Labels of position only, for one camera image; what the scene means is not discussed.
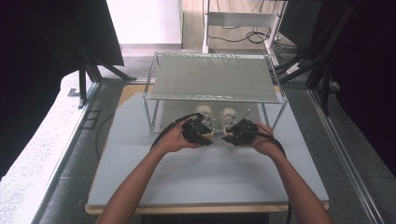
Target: person's right arm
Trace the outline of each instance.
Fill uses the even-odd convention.
[[[269,126],[259,125],[261,126],[259,127],[261,133],[273,135]],[[274,162],[298,223],[332,223],[332,219],[318,197],[275,144],[258,136],[250,146],[261,154],[268,156]]]

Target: forearm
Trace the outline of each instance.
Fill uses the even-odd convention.
[[[117,188],[96,223],[129,223],[164,152],[153,148]]]
[[[286,157],[281,153],[276,153],[271,159],[279,171],[298,223],[332,223],[318,197]]]

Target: black curtain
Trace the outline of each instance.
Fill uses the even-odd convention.
[[[396,4],[361,0],[333,48],[337,99],[396,175]]]
[[[0,177],[47,115],[81,50],[123,65],[105,0],[0,3]]]

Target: white desk frame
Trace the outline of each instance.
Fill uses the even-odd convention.
[[[280,1],[280,5],[276,14],[263,13],[230,13],[230,12],[210,12],[210,0],[206,0],[205,7],[205,28],[204,43],[202,53],[209,52],[208,32],[209,26],[254,26],[254,27],[272,27],[270,38],[264,41],[268,54],[275,66],[279,65],[272,46],[275,36],[280,25],[287,1]]]

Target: hand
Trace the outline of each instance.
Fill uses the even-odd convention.
[[[274,136],[273,129],[270,126],[263,123],[257,123],[257,127],[259,128],[260,133]],[[273,142],[265,137],[256,136],[253,142],[250,143],[250,146],[256,149],[256,151],[270,158],[273,158],[275,155],[279,154],[279,152],[280,154],[282,154],[280,149]]]
[[[175,127],[173,127],[166,135],[163,136],[161,141],[158,143],[157,146],[165,153],[168,152],[177,152],[180,151],[182,148],[190,147],[190,148],[197,148],[201,145],[188,143],[184,140],[183,134],[181,133],[181,127],[186,121],[181,121]]]

